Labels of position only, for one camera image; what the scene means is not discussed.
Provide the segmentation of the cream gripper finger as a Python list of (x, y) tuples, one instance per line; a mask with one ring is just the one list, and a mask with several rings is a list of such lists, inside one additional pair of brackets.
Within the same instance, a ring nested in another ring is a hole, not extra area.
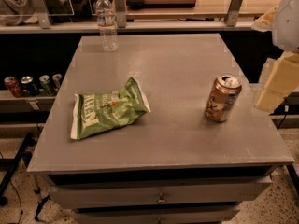
[(272, 113), (299, 87), (299, 54), (283, 53), (263, 65), (254, 107)]
[(277, 6), (271, 7), (268, 11), (266, 11), (262, 16), (260, 16), (253, 22), (251, 28), (259, 32), (271, 31), (277, 9)]

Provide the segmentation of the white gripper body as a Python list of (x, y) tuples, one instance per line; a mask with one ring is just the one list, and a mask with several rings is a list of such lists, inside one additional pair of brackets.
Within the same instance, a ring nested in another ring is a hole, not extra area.
[(276, 10), (273, 44), (288, 52), (299, 52), (299, 0), (282, 0)]

